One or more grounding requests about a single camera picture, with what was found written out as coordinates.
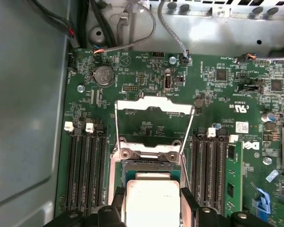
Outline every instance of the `black cable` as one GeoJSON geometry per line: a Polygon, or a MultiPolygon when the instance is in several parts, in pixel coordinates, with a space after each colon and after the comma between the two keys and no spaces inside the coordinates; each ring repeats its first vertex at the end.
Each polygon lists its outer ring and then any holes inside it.
{"type": "Polygon", "coordinates": [[[87,48],[86,42],[86,20],[89,13],[89,0],[81,0],[79,6],[79,24],[78,24],[78,37],[82,48],[87,48]]]}
{"type": "Polygon", "coordinates": [[[99,23],[99,26],[103,32],[105,37],[106,45],[111,47],[116,47],[117,44],[115,42],[114,33],[109,26],[108,22],[106,21],[105,17],[103,16],[102,12],[100,11],[98,5],[96,4],[95,0],[90,0],[91,8],[95,14],[96,20],[99,23]]]}
{"type": "Polygon", "coordinates": [[[80,46],[77,40],[77,34],[75,33],[73,29],[74,27],[70,21],[49,11],[44,6],[42,6],[37,0],[23,1],[28,4],[35,13],[41,16],[45,22],[47,22],[63,34],[67,35],[71,45],[74,48],[78,48],[80,46]]]}

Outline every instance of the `black memory slot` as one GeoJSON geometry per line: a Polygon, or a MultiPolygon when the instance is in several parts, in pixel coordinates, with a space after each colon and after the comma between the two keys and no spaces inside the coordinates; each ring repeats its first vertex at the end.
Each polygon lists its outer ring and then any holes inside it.
{"type": "Polygon", "coordinates": [[[206,181],[205,205],[214,207],[216,179],[216,141],[209,140],[206,144],[206,181]]]}
{"type": "Polygon", "coordinates": [[[77,140],[76,140],[76,156],[74,159],[74,163],[75,163],[75,177],[74,177],[74,182],[73,182],[73,194],[72,197],[74,199],[72,199],[72,207],[73,210],[78,210],[79,209],[79,191],[80,191],[80,165],[81,165],[81,149],[82,149],[82,142],[83,142],[83,137],[82,136],[78,136],[77,140]]]}
{"type": "Polygon", "coordinates": [[[98,168],[98,182],[96,193],[96,205],[102,206],[104,197],[104,178],[105,178],[105,163],[106,163],[106,137],[103,135],[98,138],[98,153],[99,153],[99,168],[98,168]]]}
{"type": "Polygon", "coordinates": [[[196,192],[195,198],[200,206],[204,206],[204,191],[205,191],[205,165],[206,165],[206,142],[202,138],[197,141],[197,159],[196,159],[196,192]]]}
{"type": "Polygon", "coordinates": [[[216,171],[216,192],[215,208],[223,215],[224,213],[224,191],[225,191],[225,165],[226,165],[227,142],[217,142],[217,171],[216,171]]]}
{"type": "Polygon", "coordinates": [[[71,210],[71,186],[72,186],[72,179],[73,179],[73,159],[74,159],[74,149],[76,137],[70,136],[70,143],[69,143],[69,157],[68,157],[68,177],[67,177],[67,184],[66,184],[66,192],[65,192],[65,199],[64,199],[64,211],[71,210]]]}
{"type": "Polygon", "coordinates": [[[87,209],[88,215],[91,215],[95,205],[95,182],[96,182],[96,137],[90,138],[90,156],[89,156],[89,181],[88,181],[88,194],[87,194],[87,209]]]}
{"type": "Polygon", "coordinates": [[[196,176],[196,159],[197,159],[197,141],[193,138],[191,141],[191,161],[190,161],[190,167],[191,167],[191,174],[190,174],[190,188],[191,193],[195,195],[195,176],[196,176]]]}
{"type": "Polygon", "coordinates": [[[72,136],[70,141],[69,178],[67,184],[68,189],[66,210],[76,210],[78,208],[81,146],[82,137],[72,136]]]}
{"type": "Polygon", "coordinates": [[[91,137],[84,136],[81,149],[80,185],[79,185],[79,209],[87,216],[87,190],[89,180],[89,162],[91,150],[91,137]]]}

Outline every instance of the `motherboard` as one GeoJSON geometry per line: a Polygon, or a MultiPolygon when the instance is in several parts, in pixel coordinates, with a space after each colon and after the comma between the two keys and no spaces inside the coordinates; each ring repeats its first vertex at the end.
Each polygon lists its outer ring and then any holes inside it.
{"type": "Polygon", "coordinates": [[[284,62],[76,49],[68,69],[57,216],[87,216],[108,204],[110,187],[125,186],[138,163],[168,170],[200,205],[224,216],[243,210],[284,227],[284,62]],[[116,109],[117,101],[154,97],[192,106],[193,117],[176,108],[116,109]],[[112,170],[123,142],[180,146],[186,178],[176,162],[159,158],[126,159],[112,170]]]}

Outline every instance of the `sticker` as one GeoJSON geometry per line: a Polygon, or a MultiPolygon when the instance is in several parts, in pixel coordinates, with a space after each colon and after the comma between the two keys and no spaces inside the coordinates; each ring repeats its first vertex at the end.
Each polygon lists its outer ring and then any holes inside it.
{"type": "Polygon", "coordinates": [[[278,175],[279,175],[279,172],[276,171],[276,170],[273,170],[273,171],[266,177],[266,180],[271,183],[271,182],[276,178],[276,176],[278,176],[278,175]]]}
{"type": "Polygon", "coordinates": [[[236,133],[245,133],[247,134],[249,130],[248,122],[236,122],[236,133]]]}

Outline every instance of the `white label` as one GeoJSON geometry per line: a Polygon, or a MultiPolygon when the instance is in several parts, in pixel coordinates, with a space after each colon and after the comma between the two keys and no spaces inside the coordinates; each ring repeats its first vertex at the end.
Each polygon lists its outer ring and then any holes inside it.
{"type": "Polygon", "coordinates": [[[260,150],[260,143],[247,141],[244,143],[244,148],[246,148],[247,150],[249,149],[260,150]]]}
{"type": "Polygon", "coordinates": [[[249,123],[248,122],[236,122],[236,133],[248,134],[249,123]]]}

